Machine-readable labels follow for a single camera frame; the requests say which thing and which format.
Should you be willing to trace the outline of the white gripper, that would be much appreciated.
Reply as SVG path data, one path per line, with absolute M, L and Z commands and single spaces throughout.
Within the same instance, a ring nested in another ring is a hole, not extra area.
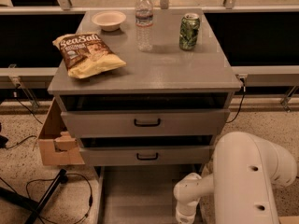
M 195 221 L 195 212 L 189 213 L 189 214 L 183 214 L 179 212 L 179 210 L 176 211 L 176 220 L 178 224 L 193 224 Z

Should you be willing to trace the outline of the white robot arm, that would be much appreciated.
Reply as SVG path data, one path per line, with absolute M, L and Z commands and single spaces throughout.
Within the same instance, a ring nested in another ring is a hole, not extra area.
M 231 132 L 213 153 L 213 172 L 190 173 L 174 187 L 178 224 L 193 224 L 200 199 L 214 196 L 215 224 L 280 224 L 273 194 L 297 177 L 286 148 L 243 132 Z

